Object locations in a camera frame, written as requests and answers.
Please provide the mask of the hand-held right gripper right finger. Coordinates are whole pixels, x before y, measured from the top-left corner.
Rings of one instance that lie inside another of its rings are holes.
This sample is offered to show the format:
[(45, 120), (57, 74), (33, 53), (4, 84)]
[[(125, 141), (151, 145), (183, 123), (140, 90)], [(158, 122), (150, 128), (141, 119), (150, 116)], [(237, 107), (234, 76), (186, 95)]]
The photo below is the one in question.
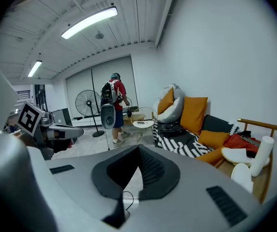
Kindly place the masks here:
[(142, 175), (143, 189), (139, 200), (156, 200), (171, 192), (180, 180), (180, 169), (170, 159), (138, 145), (138, 168)]

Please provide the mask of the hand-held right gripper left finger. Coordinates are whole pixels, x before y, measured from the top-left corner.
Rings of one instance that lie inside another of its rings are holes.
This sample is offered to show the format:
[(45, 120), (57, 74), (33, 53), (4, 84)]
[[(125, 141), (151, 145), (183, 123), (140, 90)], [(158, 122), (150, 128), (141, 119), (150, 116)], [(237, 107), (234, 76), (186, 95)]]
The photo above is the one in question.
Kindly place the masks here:
[(123, 191), (138, 168), (139, 149), (137, 145), (95, 165), (91, 179), (99, 193), (117, 202), (113, 212), (103, 222), (120, 228), (125, 222)]

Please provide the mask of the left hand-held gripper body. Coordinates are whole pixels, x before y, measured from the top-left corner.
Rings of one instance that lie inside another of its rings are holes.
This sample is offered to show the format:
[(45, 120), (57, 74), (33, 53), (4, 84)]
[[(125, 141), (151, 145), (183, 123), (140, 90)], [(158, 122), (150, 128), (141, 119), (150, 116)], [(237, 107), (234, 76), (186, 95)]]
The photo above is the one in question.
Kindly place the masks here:
[(53, 116), (24, 102), (17, 125), (23, 131), (19, 137), (27, 145), (38, 148), (44, 159), (49, 160), (54, 153), (66, 150), (74, 138), (84, 134), (82, 128), (56, 124)]

